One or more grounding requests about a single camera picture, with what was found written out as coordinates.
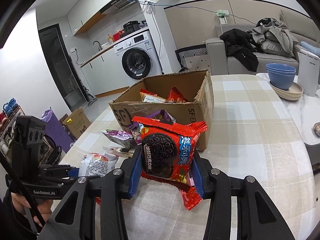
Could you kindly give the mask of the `left hand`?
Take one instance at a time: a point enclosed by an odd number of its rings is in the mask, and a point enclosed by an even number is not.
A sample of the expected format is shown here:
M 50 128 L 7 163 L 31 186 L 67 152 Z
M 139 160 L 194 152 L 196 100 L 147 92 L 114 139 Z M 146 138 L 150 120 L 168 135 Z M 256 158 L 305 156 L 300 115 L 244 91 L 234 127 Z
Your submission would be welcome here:
M 13 217 L 18 224 L 21 226 L 31 229 L 29 220 L 27 219 L 27 214 L 25 213 L 25 208 L 30 209 L 30 204 L 27 202 L 26 198 L 17 193 L 10 193 L 11 198 L 11 209 L 13 211 Z M 37 206 L 42 218 L 46 222 L 51 216 L 53 201 L 51 199 L 44 200 L 42 204 Z

